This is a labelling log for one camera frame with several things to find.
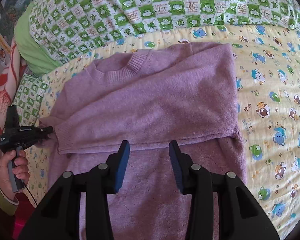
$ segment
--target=ribbed neckline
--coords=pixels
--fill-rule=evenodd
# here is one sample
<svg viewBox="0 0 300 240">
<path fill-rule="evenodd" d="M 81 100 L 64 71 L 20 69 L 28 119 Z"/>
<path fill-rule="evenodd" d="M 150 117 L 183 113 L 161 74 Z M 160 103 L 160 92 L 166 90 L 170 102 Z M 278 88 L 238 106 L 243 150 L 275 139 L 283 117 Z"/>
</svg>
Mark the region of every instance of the ribbed neckline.
<svg viewBox="0 0 300 240">
<path fill-rule="evenodd" d="M 139 72 L 141 66 L 143 65 L 149 54 L 149 51 L 149 49 L 142 49 L 134 52 L 131 55 L 128 63 L 124 67 L 116 71 L 108 71 L 104 73 L 98 70 L 96 67 L 96 74 L 105 82 L 115 82 L 124 80 L 126 78 L 131 78 Z"/>
</svg>

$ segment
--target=purple sweater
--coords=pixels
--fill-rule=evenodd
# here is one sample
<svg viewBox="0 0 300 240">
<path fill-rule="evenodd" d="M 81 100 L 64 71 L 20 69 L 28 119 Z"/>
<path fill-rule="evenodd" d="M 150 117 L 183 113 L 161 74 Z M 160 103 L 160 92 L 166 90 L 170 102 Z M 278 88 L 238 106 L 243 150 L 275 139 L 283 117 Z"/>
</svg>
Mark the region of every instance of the purple sweater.
<svg viewBox="0 0 300 240">
<path fill-rule="evenodd" d="M 184 239 L 191 197 L 176 187 L 173 139 L 209 171 L 246 180 L 230 44 L 176 44 L 95 60 L 66 82 L 40 121 L 56 134 L 49 187 L 64 171 L 87 172 L 130 142 L 122 188 L 108 195 L 115 239 Z M 82 239 L 84 212 L 81 201 Z"/>
</svg>

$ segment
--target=metal screw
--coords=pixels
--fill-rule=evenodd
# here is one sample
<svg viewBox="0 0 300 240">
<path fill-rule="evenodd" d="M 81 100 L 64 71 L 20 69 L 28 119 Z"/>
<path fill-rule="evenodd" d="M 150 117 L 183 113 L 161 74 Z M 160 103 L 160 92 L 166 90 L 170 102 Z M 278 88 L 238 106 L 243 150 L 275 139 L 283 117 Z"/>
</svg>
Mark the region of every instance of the metal screw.
<svg viewBox="0 0 300 240">
<path fill-rule="evenodd" d="M 233 171 L 228 171 L 227 176 L 231 179 L 234 179 L 236 175 Z"/>
<path fill-rule="evenodd" d="M 99 168 L 100 170 L 105 170 L 106 168 L 108 168 L 108 164 L 106 164 L 106 163 L 100 163 L 100 164 L 98 165 L 98 168 Z"/>
<path fill-rule="evenodd" d="M 62 174 L 62 177 L 64 177 L 65 179 L 70 178 L 71 176 L 72 176 L 71 171 L 65 171 L 65 172 Z"/>
<path fill-rule="evenodd" d="M 195 170 L 195 171 L 198 171 L 198 170 L 200 170 L 201 169 L 201 166 L 199 165 L 199 164 L 192 164 L 191 165 L 191 169 L 193 169 L 193 170 Z"/>
</svg>

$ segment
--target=painting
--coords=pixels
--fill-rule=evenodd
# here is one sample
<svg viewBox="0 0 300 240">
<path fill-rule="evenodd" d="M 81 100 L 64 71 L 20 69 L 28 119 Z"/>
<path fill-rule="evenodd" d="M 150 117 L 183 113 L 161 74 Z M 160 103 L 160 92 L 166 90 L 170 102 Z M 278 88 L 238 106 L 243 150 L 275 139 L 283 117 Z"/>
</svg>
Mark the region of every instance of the painting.
<svg viewBox="0 0 300 240">
<path fill-rule="evenodd" d="M 33 0 L 2 0 L 0 3 L 0 34 L 11 45 L 13 29 L 19 17 Z"/>
</svg>

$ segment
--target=green pillow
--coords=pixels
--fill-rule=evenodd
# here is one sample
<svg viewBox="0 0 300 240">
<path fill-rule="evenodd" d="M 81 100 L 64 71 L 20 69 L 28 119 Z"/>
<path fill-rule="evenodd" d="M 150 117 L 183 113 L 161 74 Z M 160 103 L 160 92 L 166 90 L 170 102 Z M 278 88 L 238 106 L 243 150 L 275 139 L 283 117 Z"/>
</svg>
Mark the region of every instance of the green pillow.
<svg viewBox="0 0 300 240">
<path fill-rule="evenodd" d="M 20 126 L 34 125 L 37 121 L 44 93 L 49 82 L 24 74 L 11 105 L 17 106 Z"/>
<path fill-rule="evenodd" d="M 32 7 L 33 2 L 29 4 L 27 10 L 19 18 L 14 28 L 14 38 L 20 55 L 27 61 L 30 70 L 37 76 L 42 76 L 61 66 L 61 63 L 53 60 L 45 47 L 37 44 L 30 35 L 29 15 Z"/>
</svg>

